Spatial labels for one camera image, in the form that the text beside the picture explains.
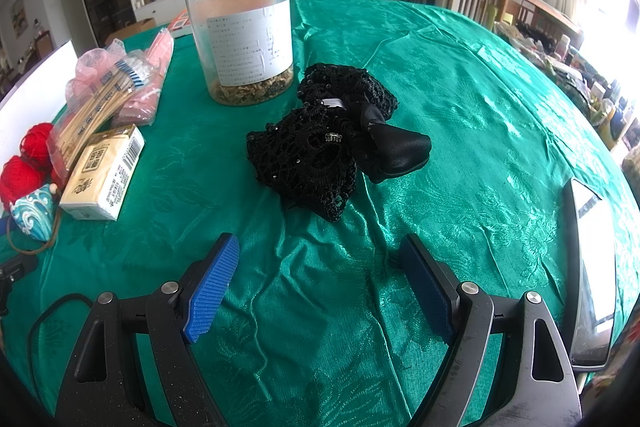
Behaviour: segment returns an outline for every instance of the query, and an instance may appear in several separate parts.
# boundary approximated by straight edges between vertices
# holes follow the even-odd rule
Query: green tablecloth
[[[255,180],[245,136],[300,105],[295,87],[253,107],[218,105],[193,38],[178,39],[120,218],[65,216],[55,247],[9,297],[6,350],[25,382],[26,333],[52,301],[70,292],[150,293],[228,231],[240,240],[238,271],[194,353],[231,426],[404,425],[446,349],[399,267],[402,236],[417,233],[460,280],[488,293],[538,291],[559,319],[561,191],[571,176],[611,202],[622,329],[640,288],[638,207],[551,81],[485,29],[435,7],[297,0],[292,28],[296,79],[315,62],[367,68],[398,97],[390,123],[431,136],[427,166],[380,185],[358,174],[335,224],[290,208]],[[128,39],[127,49],[148,46],[154,33]],[[0,249],[11,254],[5,238]],[[85,316],[69,304],[40,330],[35,368],[50,410]],[[148,339],[141,343],[150,394],[170,422]],[[468,420],[481,413],[498,346],[493,335]]]

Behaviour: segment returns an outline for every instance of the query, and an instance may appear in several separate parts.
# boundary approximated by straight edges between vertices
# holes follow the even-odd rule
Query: wooden railing
[[[580,26],[543,0],[449,0],[448,7],[488,29],[492,29],[489,26],[493,20],[500,21],[508,13],[513,16],[514,24],[527,23],[558,41],[563,34],[567,35],[577,49],[584,41]]]

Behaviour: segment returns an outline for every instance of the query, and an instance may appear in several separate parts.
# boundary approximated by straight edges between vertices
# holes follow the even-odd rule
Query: brown cord
[[[21,250],[20,248],[17,248],[14,245],[14,242],[11,240],[11,230],[10,230],[11,219],[6,220],[6,240],[9,242],[9,246],[13,248],[15,251],[17,251],[18,253],[25,253],[27,255],[36,255],[37,253],[47,250],[47,248],[53,247],[53,245],[56,243],[56,240],[58,238],[58,229],[60,228],[60,220],[62,220],[62,209],[58,207],[58,209],[56,210],[56,215],[53,218],[53,227],[51,230],[51,237],[44,245],[42,245],[39,248],[36,248],[36,250]]]

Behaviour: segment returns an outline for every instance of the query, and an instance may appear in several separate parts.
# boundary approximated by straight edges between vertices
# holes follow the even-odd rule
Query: red yarn
[[[9,210],[9,203],[33,192],[44,185],[47,175],[29,165],[20,156],[12,156],[4,164],[0,174],[0,200]]]
[[[51,174],[51,159],[47,150],[47,138],[51,129],[53,124],[48,122],[34,125],[20,143],[22,158],[45,174]]]

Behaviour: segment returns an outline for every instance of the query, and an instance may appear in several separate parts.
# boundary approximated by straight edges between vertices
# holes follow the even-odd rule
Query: blue and white ornament
[[[56,184],[47,183],[9,205],[15,224],[24,234],[45,243],[51,239],[53,195],[57,191]]]

